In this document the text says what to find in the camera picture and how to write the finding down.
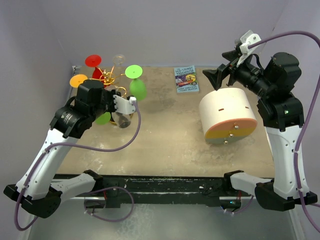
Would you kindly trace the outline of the green wine glass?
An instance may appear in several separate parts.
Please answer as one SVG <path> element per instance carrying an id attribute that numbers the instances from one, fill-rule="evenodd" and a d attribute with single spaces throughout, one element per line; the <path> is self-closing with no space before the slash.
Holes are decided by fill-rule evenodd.
<path id="1" fill-rule="evenodd" d="M 129 91 L 138 101 L 142 101 L 147 97 L 146 85 L 139 79 L 142 74 L 142 67 L 136 64 L 130 65 L 125 69 L 125 76 L 131 79 Z"/>
<path id="2" fill-rule="evenodd" d="M 111 113 L 110 112 L 105 112 L 104 114 L 102 114 L 101 116 L 99 116 L 95 120 L 95 123 L 97 125 L 105 125 L 105 124 L 109 123 L 110 120 L 111 120 Z"/>

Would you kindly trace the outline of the clear wine glass back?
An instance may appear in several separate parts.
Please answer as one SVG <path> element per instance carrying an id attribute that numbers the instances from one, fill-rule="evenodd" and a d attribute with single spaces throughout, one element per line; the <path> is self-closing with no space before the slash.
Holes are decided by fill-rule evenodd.
<path id="1" fill-rule="evenodd" d="M 121 114 L 118 112 L 110 112 L 111 114 L 111 121 L 115 123 L 119 128 L 124 129 L 127 128 L 131 124 L 131 115 L 133 114 Z"/>

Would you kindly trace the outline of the clear wine glass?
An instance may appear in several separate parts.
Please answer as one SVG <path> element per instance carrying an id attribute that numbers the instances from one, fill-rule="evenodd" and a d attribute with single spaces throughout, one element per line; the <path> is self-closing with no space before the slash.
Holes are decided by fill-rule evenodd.
<path id="1" fill-rule="evenodd" d="M 112 58 L 112 62 L 113 62 L 113 71 L 114 73 L 122 73 L 122 65 L 125 62 L 126 58 L 124 55 L 122 54 L 116 54 L 113 58 Z"/>
<path id="2" fill-rule="evenodd" d="M 115 123 L 119 128 L 124 129 L 127 128 L 131 124 L 131 115 L 133 114 L 121 114 L 118 112 L 110 112 L 111 114 L 111 121 Z"/>

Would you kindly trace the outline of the gold wine glass rack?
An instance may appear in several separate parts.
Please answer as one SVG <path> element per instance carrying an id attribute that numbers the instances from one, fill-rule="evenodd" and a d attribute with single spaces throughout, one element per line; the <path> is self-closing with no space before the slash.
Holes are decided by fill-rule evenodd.
<path id="1" fill-rule="evenodd" d="M 94 79 L 92 77 L 91 78 L 93 80 L 98 80 L 98 81 L 102 82 L 104 88 L 111 89 L 111 90 L 112 89 L 116 89 L 118 92 L 123 90 L 124 94 L 122 96 L 125 96 L 127 94 L 126 88 L 122 87 L 122 86 L 116 86 L 116 83 L 115 83 L 116 79 L 119 79 L 121 76 L 124 76 L 125 74 L 122 73 L 122 72 L 119 73 L 119 74 L 114 73 L 114 66 L 111 68 L 110 71 L 107 71 L 106 69 L 101 69 L 101 70 L 103 70 L 103 75 L 105 76 L 105 80 L 101 81 L 101 80 L 98 80 L 98 79 Z"/>

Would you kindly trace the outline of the orange wine glass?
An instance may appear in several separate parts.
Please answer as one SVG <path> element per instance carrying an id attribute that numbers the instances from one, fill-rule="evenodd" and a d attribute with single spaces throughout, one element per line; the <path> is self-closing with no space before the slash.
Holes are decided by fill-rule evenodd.
<path id="1" fill-rule="evenodd" d="M 79 85 L 82 84 L 87 79 L 88 77 L 84 74 L 76 74 L 70 79 L 69 85 L 73 88 L 78 88 Z"/>

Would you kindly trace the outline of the red wine glass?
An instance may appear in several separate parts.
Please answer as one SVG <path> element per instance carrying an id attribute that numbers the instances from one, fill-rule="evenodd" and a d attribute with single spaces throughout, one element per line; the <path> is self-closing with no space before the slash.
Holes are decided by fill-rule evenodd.
<path id="1" fill-rule="evenodd" d="M 105 76 L 103 75 L 103 70 L 100 69 L 100 63 L 102 62 L 102 58 L 97 54 L 89 55 L 84 63 L 87 67 L 94 68 L 92 73 L 92 78 L 100 81 L 105 80 Z"/>

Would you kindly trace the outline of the clear wine glass front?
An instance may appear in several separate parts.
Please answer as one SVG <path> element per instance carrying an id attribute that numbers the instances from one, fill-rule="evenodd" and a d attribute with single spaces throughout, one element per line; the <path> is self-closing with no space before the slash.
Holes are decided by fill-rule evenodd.
<path id="1" fill-rule="evenodd" d="M 122 73 L 122 65 L 125 62 L 126 58 L 124 55 L 122 54 L 116 54 L 113 58 L 112 58 L 112 62 L 113 62 L 113 71 L 114 73 Z"/>

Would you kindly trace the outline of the white round drawer box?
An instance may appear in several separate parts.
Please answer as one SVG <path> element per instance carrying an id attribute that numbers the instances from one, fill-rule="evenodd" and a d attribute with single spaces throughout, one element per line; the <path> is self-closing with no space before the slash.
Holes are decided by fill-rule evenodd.
<path id="1" fill-rule="evenodd" d="M 239 141 L 258 124 L 247 95 L 240 88 L 221 88 L 206 94 L 199 103 L 199 115 L 208 144 Z"/>

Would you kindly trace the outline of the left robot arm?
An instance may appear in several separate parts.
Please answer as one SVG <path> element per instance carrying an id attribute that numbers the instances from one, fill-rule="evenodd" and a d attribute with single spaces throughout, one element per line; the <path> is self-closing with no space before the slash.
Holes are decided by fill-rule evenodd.
<path id="1" fill-rule="evenodd" d="M 129 115 L 136 112 L 137 99 L 124 98 L 115 89 L 106 89 L 102 82 L 87 79 L 76 95 L 58 109 L 46 139 L 32 165 L 16 183 L 7 185 L 3 193 L 16 202 L 15 210 L 23 208 L 36 218 L 48 218 L 65 201 L 89 193 L 98 196 L 104 179 L 92 170 L 58 183 L 52 180 L 71 148 L 105 113 Z"/>

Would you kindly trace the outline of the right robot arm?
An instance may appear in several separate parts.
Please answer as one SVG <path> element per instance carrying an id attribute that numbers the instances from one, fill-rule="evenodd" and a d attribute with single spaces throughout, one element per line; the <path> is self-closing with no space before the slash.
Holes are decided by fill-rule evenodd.
<path id="1" fill-rule="evenodd" d="M 296 205 L 311 205 L 318 197 L 309 190 L 299 156 L 298 137 L 306 126 L 303 105 L 292 94 L 302 74 L 298 59 L 289 53 L 275 53 L 266 68 L 251 59 L 239 63 L 236 50 L 223 53 L 228 64 L 217 69 L 205 69 L 203 74 L 217 93 L 222 81 L 228 86 L 240 83 L 258 96 L 257 108 L 270 142 L 275 176 L 264 179 L 242 170 L 225 173 L 222 190 L 228 196 L 238 191 L 254 196 L 259 205 L 272 211 L 284 212 Z"/>

